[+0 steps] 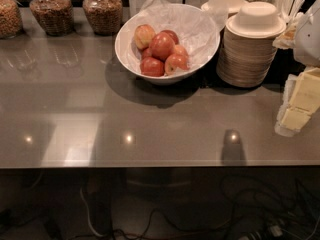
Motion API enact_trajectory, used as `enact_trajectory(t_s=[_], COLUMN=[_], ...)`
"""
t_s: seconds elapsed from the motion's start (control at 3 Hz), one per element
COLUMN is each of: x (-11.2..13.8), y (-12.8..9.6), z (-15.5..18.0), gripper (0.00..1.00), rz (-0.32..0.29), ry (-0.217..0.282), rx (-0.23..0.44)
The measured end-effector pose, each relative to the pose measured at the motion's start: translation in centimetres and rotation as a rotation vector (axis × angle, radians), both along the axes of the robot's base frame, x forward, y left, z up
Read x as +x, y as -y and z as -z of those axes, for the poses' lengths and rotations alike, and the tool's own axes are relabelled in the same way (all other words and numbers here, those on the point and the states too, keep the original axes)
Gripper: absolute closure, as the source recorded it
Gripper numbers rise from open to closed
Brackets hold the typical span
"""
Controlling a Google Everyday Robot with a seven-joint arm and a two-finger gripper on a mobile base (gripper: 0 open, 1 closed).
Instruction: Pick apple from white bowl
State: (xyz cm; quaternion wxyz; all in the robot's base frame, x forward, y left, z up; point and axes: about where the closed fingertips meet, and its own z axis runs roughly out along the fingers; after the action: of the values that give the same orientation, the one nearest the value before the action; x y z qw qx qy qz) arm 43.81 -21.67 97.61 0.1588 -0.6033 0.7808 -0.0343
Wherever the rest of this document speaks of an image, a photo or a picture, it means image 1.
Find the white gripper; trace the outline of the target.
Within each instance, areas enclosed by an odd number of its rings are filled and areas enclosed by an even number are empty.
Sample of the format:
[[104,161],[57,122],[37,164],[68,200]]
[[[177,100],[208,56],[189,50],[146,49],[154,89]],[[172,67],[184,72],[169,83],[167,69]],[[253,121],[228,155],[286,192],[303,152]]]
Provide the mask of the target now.
[[[290,109],[288,104],[300,110]],[[294,131],[300,131],[310,120],[311,116],[307,113],[313,114],[319,107],[320,68],[307,67],[298,77],[289,74],[276,117],[275,132],[280,136],[293,137]]]

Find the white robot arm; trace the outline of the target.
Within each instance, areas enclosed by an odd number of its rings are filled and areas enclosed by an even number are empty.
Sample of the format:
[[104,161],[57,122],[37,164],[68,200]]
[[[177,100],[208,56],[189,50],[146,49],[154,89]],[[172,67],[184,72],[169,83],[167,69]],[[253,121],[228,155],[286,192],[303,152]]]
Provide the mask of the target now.
[[286,137],[299,133],[320,108],[320,0],[299,19],[293,45],[294,59],[306,68],[285,82],[275,132]]

